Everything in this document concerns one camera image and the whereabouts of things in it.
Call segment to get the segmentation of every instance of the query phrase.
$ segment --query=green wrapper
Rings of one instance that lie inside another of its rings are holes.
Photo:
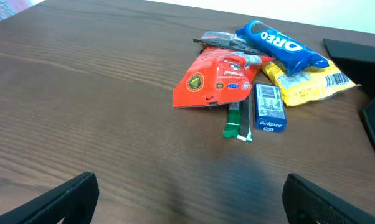
[[[224,138],[237,138],[245,142],[252,142],[250,109],[250,96],[241,102],[229,104]]]

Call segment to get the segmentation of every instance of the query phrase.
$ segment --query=yellow package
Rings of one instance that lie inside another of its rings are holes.
[[[286,75],[278,61],[263,66],[262,71],[279,86],[285,104],[296,106],[323,100],[356,86],[331,60],[328,62],[330,66],[327,68],[309,67],[293,75]]]

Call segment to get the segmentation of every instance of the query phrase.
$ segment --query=wooden table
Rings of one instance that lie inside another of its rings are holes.
[[[0,22],[0,214],[92,171],[93,223],[286,223],[291,172],[375,215],[359,88],[286,108],[286,131],[253,130],[252,144],[222,138],[225,106],[172,109],[192,39],[252,19],[325,56],[322,38],[375,46],[372,34],[146,1],[46,0]]]

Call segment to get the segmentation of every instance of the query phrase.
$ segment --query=red snack bag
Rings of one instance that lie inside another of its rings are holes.
[[[173,93],[173,107],[212,106],[247,98],[262,65],[273,58],[207,47]]]

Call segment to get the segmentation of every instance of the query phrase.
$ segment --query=snack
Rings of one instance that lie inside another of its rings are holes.
[[[212,106],[247,98],[251,82],[273,58],[218,47],[206,48],[173,92],[173,107]]]
[[[200,40],[193,39],[193,42],[205,46],[223,47],[248,54],[261,54],[257,49],[253,49],[244,39],[236,34],[226,32],[207,31]]]
[[[281,61],[289,74],[311,65],[318,68],[329,66],[327,59],[318,53],[260,21],[249,22],[236,34],[256,49]]]
[[[245,142],[252,142],[250,102],[249,95],[243,101],[229,104],[227,124],[222,135],[224,138],[237,138]]]
[[[331,60],[328,63],[330,66],[327,68],[309,67],[286,75],[280,62],[270,62],[262,67],[262,71],[273,84],[280,87],[285,104],[296,106],[323,100],[356,86]]]
[[[256,83],[254,108],[256,129],[278,133],[285,130],[287,121],[279,87]]]

